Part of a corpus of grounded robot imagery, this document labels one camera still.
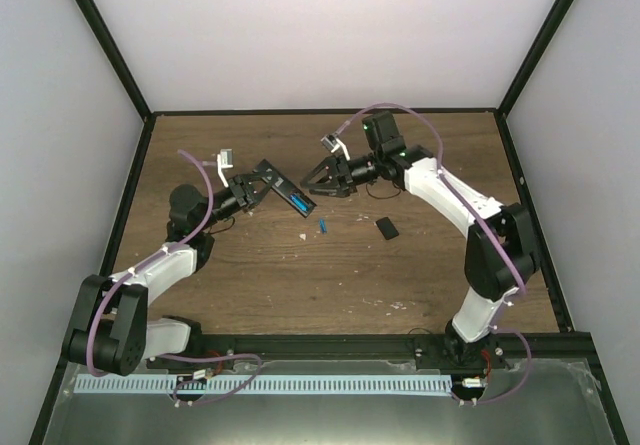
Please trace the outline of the black remote control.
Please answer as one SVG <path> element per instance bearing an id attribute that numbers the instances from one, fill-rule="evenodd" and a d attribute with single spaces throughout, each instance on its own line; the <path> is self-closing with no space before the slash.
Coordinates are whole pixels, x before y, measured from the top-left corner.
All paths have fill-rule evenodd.
<path id="1" fill-rule="evenodd" d="M 271 189 L 279 195 L 289 206 L 291 206 L 297 213 L 303 218 L 308 218 L 316 207 L 316 203 L 313 202 L 306 194 L 302 192 L 289 178 L 277 170 L 268 160 L 263 159 L 260 161 L 254 171 L 266 171 L 273 170 L 278 174 L 277 180 L 271 185 Z M 309 207 L 307 213 L 301 212 L 291 201 L 290 196 L 296 195 L 306 202 Z"/>

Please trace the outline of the black battery cover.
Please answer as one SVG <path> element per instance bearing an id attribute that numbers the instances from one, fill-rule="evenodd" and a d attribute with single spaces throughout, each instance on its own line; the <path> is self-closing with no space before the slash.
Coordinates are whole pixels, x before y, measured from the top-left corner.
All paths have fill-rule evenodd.
<path id="1" fill-rule="evenodd" d="M 376 226 L 385 240 L 391 240 L 399 236 L 399 231 L 389 217 L 383 217 L 376 221 Z"/>

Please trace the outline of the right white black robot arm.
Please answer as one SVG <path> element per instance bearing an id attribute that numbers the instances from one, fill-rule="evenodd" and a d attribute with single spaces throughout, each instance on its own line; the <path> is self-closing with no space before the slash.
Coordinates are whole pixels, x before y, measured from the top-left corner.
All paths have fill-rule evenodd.
<path id="1" fill-rule="evenodd" d="M 444 354 L 458 368 L 480 355 L 481 342 L 496 329 L 501 311 L 526 292 L 540 260 L 532 219 L 519 203 L 504 205 L 449 172 L 444 146 L 431 152 L 409 146 L 393 116 L 396 105 L 375 104 L 355 113 L 362 121 L 369 154 L 354 158 L 341 138 L 347 119 L 321 140 L 329 155 L 301 181 L 315 195 L 348 197 L 379 179 L 417 197 L 446 218 L 466 240 L 464 274 L 469 289 L 447 323 Z"/>

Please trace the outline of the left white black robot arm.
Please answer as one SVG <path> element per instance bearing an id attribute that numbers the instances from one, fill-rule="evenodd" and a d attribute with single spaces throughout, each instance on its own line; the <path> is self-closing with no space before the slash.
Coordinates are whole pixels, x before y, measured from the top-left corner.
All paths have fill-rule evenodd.
<path id="1" fill-rule="evenodd" d="M 79 289 L 61 355 L 94 375 L 126 376 L 141 361 L 169 355 L 181 368 L 196 367 L 203 342 L 192 336 L 195 323 L 176 317 L 155 321 L 149 306 L 209 260 L 215 239 L 210 227 L 257 206 L 275 182 L 272 170 L 239 174 L 218 192 L 202 194 L 191 184 L 169 197 L 167 237 L 160 249 L 127 270 L 90 275 Z"/>

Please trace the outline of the metal sheet front panel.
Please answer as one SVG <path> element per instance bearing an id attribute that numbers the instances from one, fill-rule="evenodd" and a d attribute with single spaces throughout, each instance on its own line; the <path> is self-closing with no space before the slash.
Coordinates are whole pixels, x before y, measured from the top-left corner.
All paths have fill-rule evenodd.
<path id="1" fill-rule="evenodd" d="M 485 401 L 447 396 L 75 394 L 65 374 L 48 444 L 611 444 L 583 362 L 513 362 Z M 408 363 L 240 363 L 222 375 L 438 375 Z"/>

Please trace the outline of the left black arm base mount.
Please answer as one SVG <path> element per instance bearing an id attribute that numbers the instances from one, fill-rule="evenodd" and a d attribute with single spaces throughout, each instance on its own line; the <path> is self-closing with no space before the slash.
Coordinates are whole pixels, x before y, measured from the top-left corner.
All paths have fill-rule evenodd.
<path id="1" fill-rule="evenodd" d="M 200 338 L 191 339 L 187 348 L 183 352 L 177 353 L 177 356 L 183 358 L 217 358 L 232 355 L 234 351 L 235 342 L 233 339 L 220 339 L 214 335 L 203 335 Z M 228 368 L 228 365 L 223 363 L 196 363 L 162 357 L 156 357 L 154 360 L 147 359 L 145 365 L 149 369 L 166 370 L 195 370 L 197 367 Z"/>

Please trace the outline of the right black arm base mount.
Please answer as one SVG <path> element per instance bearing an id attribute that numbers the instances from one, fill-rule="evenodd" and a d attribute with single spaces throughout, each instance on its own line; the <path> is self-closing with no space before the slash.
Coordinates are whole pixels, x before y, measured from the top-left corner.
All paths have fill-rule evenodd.
<path id="1" fill-rule="evenodd" d="M 412 334 L 412 351 L 418 365 L 441 371 L 479 371 L 487 364 L 502 369 L 505 361 L 494 353 L 492 342 L 485 337 L 465 343 L 446 334 Z"/>

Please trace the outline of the black aluminium frame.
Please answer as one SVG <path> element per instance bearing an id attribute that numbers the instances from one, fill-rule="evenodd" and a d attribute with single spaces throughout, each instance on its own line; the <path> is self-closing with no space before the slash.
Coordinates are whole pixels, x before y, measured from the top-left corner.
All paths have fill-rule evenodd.
<path id="1" fill-rule="evenodd" d="M 512 80 L 507 92 L 500 102 L 499 107 L 496 109 L 495 107 L 476 107 L 476 108 L 438 108 L 438 107 L 418 107 L 419 112 L 427 112 L 427 113 L 458 113 L 458 112 L 486 112 L 493 113 L 494 120 L 496 122 L 496 126 L 498 128 L 500 138 L 502 140 L 502 146 L 506 152 L 506 157 L 509 163 L 510 171 L 513 175 L 513 180 L 516 185 L 516 190 L 519 194 L 519 198 L 523 199 L 524 204 L 529 206 L 532 212 L 533 225 L 534 230 L 537 233 L 538 244 L 541 248 L 542 252 L 542 270 L 543 276 L 550 281 L 548 284 L 548 294 L 551 301 L 552 306 L 557 305 L 554 308 L 555 318 L 558 321 L 558 325 L 566 324 L 567 327 L 571 325 L 573 327 L 573 323 L 571 321 L 569 310 L 566 304 L 565 297 L 563 296 L 563 292 L 560 289 L 560 284 L 558 281 L 558 277 L 556 274 L 556 270 L 554 266 L 551 264 L 551 255 L 546 243 L 546 239 L 544 238 L 543 232 L 541 230 L 541 226 L 539 223 L 538 216 L 536 214 L 534 202 L 531 198 L 529 186 L 524 178 L 525 175 L 522 171 L 521 163 L 518 157 L 518 153 L 515 149 L 512 136 L 509 130 L 509 125 L 507 121 L 508 114 L 512 111 L 513 107 L 517 103 L 520 98 L 525 86 L 530 80 L 530 77 L 534 73 L 534 70 L 538 67 L 540 60 L 542 59 L 544 53 L 546 52 L 549 44 L 551 43 L 554 35 L 556 34 L 558 28 L 560 27 L 562 21 L 565 19 L 566 14 L 569 12 L 571 6 L 573 5 L 575 0 L 554 0 L 552 7 L 549 10 L 549 13 L 545 17 L 543 25 L 539 29 L 535 39 L 532 42 L 531 47 L 527 51 L 527 54 L 520 65 L 517 73 L 515 74 L 514 79 Z M 126 185 L 124 187 L 124 192 L 122 198 L 120 200 L 119 208 L 116 214 L 115 222 L 112 227 L 112 231 L 109 237 L 108 246 L 106 252 L 104 254 L 104 258 L 101 265 L 101 272 L 111 271 L 113 265 L 115 263 L 116 252 L 121 244 L 122 236 L 124 233 L 125 227 L 125 219 L 128 218 L 129 211 L 131 208 L 131 204 L 133 202 L 133 195 L 136 191 L 136 187 L 139 182 L 139 178 L 141 175 L 141 170 L 144 162 L 144 158 L 146 157 L 149 144 L 152 137 L 152 132 L 156 124 L 156 119 L 160 116 L 160 114 L 166 115 L 202 115 L 202 116 L 245 116 L 245 115 L 337 115 L 344 114 L 347 112 L 356 112 L 355 108 L 294 108 L 294 109 L 256 109 L 256 110 L 203 110 L 203 111 L 162 111 L 162 112 L 151 112 L 147 102 L 145 101 L 140 88 L 138 87 L 133 75 L 130 72 L 129 67 L 126 64 L 124 57 L 122 56 L 116 41 L 114 40 L 109 28 L 104 21 L 98 6 L 96 5 L 94 0 L 74 0 L 80 9 L 86 23 L 91 28 L 93 35 L 96 37 L 100 47 L 104 55 L 109 60 L 112 68 L 116 72 L 116 75 L 119 81 L 122 83 L 127 95 L 129 96 L 130 101 L 134 105 L 136 111 L 140 115 L 143 121 L 143 127 L 141 129 L 140 139 L 138 141 L 138 145 L 135 151 L 135 155 L 133 158 L 133 163 L 131 165 L 128 178 L 126 181 Z M 535 346 L 542 345 L 560 345 L 563 340 L 566 341 L 566 345 L 569 345 L 569 342 L 573 342 L 572 345 L 576 347 L 576 349 L 567 349 L 569 352 L 578 352 L 578 345 L 580 340 L 586 340 L 587 338 L 591 341 L 590 346 L 592 352 L 595 356 L 595 364 L 592 371 L 596 372 L 595 377 L 597 379 L 602 379 L 600 382 L 602 385 L 601 391 L 599 391 L 600 399 L 604 405 L 605 416 L 608 421 L 608 428 L 612 432 L 614 443 L 616 444 L 629 444 L 629 440 L 624 429 L 624 425 L 622 424 L 622 420 L 620 418 L 618 409 L 615 404 L 615 400 L 612 396 L 609 384 L 606 380 L 606 375 L 602 369 L 602 366 L 599 361 L 599 357 L 595 350 L 595 346 L 593 344 L 593 340 L 591 336 L 586 332 L 577 332 L 577 331 L 568 331 L 564 330 L 562 333 L 558 334 L 542 334 L 536 333 L 532 334 L 530 338 L 534 340 L 534 349 Z M 46 439 L 46 433 L 51 430 L 51 422 L 53 422 L 54 415 L 54 391 L 56 394 L 58 392 L 61 393 L 62 389 L 62 379 L 63 379 L 63 365 L 66 365 L 66 361 L 63 358 L 60 358 L 58 364 L 56 365 L 55 372 L 53 378 L 51 380 L 51 384 L 47 390 L 45 395 L 44 403 L 42 405 L 41 411 L 39 413 L 38 419 L 34 426 L 31 438 L 29 440 L 29 444 L 44 444 Z"/>

